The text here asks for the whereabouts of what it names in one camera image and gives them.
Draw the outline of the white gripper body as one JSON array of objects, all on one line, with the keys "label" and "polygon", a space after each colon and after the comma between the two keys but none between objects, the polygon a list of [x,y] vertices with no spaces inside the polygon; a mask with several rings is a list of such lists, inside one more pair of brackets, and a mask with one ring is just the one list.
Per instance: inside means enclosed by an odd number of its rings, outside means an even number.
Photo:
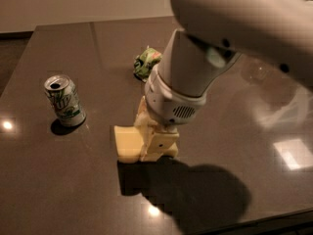
[{"label": "white gripper body", "polygon": [[192,121],[206,103],[206,94],[189,97],[175,92],[160,77],[154,66],[145,85],[149,115],[162,125],[180,125]]}]

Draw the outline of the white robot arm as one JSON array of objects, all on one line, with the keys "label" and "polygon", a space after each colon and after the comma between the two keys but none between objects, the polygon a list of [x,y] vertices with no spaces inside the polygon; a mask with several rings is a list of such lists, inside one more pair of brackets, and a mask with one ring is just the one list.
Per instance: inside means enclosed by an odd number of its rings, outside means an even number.
[{"label": "white robot arm", "polygon": [[312,0],[171,0],[176,29],[145,85],[132,156],[175,156],[177,127],[205,104],[209,85],[241,54],[267,61],[302,85],[313,83]]}]

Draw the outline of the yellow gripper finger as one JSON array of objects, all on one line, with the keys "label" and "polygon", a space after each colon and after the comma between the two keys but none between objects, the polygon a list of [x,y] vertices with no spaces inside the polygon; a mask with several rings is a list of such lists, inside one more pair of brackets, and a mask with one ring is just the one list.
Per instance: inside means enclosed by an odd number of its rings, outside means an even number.
[{"label": "yellow gripper finger", "polygon": [[148,112],[145,96],[143,96],[140,100],[137,115],[134,121],[134,126],[145,138],[149,137],[150,130],[152,128],[152,119],[150,118]]},{"label": "yellow gripper finger", "polygon": [[174,126],[149,126],[143,132],[144,144],[141,149],[141,162],[156,162],[163,156],[175,158],[178,155],[179,132]]}]

